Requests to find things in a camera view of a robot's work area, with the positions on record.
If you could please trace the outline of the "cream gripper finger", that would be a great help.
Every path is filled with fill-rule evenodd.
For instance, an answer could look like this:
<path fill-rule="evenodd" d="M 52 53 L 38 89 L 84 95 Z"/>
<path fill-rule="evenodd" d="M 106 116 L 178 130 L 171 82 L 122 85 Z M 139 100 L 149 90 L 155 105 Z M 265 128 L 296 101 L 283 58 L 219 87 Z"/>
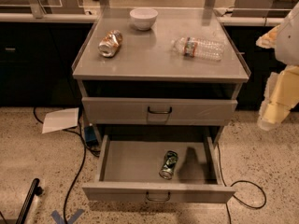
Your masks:
<path fill-rule="evenodd" d="M 279 26 L 277 25 L 274 28 L 272 28 L 269 32 L 260 36 L 256 41 L 256 45 L 264 49 L 274 49 L 276 47 L 277 42 L 278 28 Z"/>
<path fill-rule="evenodd" d="M 270 131 L 278 127 L 299 103 L 299 67 L 287 65 L 279 74 L 272 72 L 263 96 L 257 125 Z"/>

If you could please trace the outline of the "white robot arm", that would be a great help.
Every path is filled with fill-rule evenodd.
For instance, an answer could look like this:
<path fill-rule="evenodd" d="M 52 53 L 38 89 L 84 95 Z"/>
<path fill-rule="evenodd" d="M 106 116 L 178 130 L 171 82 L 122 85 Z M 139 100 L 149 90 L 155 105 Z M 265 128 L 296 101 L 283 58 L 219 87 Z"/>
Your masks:
<path fill-rule="evenodd" d="M 286 67 L 267 79 L 257 125 L 265 131 L 275 129 L 299 104 L 299 3 L 284 21 L 260 36 L 256 45 L 274 49 L 275 57 Z"/>

